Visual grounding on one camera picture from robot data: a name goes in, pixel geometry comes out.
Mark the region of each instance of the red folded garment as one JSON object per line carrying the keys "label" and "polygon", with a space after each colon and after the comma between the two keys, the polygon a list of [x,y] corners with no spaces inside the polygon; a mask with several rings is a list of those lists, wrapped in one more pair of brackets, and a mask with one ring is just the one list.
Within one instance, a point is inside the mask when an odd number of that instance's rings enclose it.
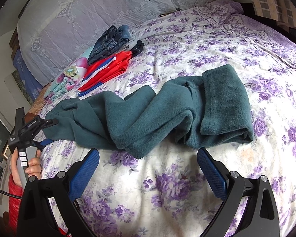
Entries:
{"label": "red folded garment", "polygon": [[124,73],[127,69],[129,60],[132,57],[132,52],[120,52],[116,55],[115,61],[112,61],[105,69],[97,73],[93,78],[91,78],[86,84],[79,88],[79,91],[84,92],[91,87],[97,85],[98,83],[105,83],[112,78]]}

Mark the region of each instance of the blue gripper pad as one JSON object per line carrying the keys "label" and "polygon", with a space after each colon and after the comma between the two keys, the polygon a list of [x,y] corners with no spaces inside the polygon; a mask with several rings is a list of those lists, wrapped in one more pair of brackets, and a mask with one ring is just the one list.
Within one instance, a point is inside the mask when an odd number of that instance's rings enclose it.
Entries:
{"label": "blue gripper pad", "polygon": [[68,196],[70,201],[73,202],[82,196],[84,189],[87,187],[95,169],[99,165],[100,154],[98,150],[94,149],[89,155],[83,165],[80,167],[79,171],[70,181]]}
{"label": "blue gripper pad", "polygon": [[197,163],[215,196],[224,201],[227,197],[227,183],[215,166],[214,159],[204,151],[204,148],[200,148],[197,152]]}

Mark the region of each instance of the stack of clothes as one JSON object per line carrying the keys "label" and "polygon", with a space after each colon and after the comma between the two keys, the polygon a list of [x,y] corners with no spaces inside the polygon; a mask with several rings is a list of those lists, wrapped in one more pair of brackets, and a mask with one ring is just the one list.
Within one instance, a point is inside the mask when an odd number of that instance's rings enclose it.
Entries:
{"label": "stack of clothes", "polygon": [[127,25],[111,26],[95,43],[88,58],[89,68],[85,74],[78,96],[84,96],[97,87],[124,73],[129,60],[143,50],[144,44],[136,32]]}
{"label": "stack of clothes", "polygon": [[78,96],[86,95],[124,73],[129,60],[142,52],[144,44],[127,25],[111,26],[51,83],[44,98],[53,101],[69,92],[81,79]]}

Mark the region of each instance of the white bedsheet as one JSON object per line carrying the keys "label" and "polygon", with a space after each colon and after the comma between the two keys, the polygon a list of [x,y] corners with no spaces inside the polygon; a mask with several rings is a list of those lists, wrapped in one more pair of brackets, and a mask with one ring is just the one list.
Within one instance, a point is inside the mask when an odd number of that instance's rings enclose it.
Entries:
{"label": "white bedsheet", "polygon": [[[111,90],[125,97],[143,85],[158,92],[167,80],[231,64],[248,92],[255,140],[208,151],[243,177],[269,178],[280,236],[286,236],[296,223],[296,45],[241,12],[238,3],[217,1],[143,23],[136,31],[144,51],[123,75],[89,95]],[[76,97],[77,88],[45,106],[41,116],[60,100]],[[88,151],[73,141],[55,141],[41,157],[43,178],[67,171]],[[100,164],[79,199],[83,217],[97,236],[200,236],[221,201],[205,180],[196,153],[174,144],[171,136],[140,160],[100,150]],[[66,230],[54,200],[51,205]],[[235,231],[244,206],[245,200],[227,236]]]}

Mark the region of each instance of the silver bolt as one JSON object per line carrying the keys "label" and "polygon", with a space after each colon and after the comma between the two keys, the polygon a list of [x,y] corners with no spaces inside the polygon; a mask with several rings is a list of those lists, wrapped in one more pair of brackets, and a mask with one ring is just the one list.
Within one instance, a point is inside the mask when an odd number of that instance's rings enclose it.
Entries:
{"label": "silver bolt", "polygon": [[65,171],[60,171],[58,174],[57,174],[57,177],[59,178],[64,178],[66,175],[66,172]]}
{"label": "silver bolt", "polygon": [[231,175],[233,178],[237,178],[237,177],[239,177],[239,174],[238,174],[238,172],[236,172],[236,171],[232,171],[232,172],[230,173],[230,175]]}
{"label": "silver bolt", "polygon": [[267,178],[265,175],[262,175],[262,176],[261,176],[261,180],[262,180],[263,182],[267,182],[267,181],[268,181],[268,178]]}
{"label": "silver bolt", "polygon": [[30,182],[33,182],[33,181],[35,181],[35,176],[30,176],[29,178],[28,178],[28,180],[30,181]]}

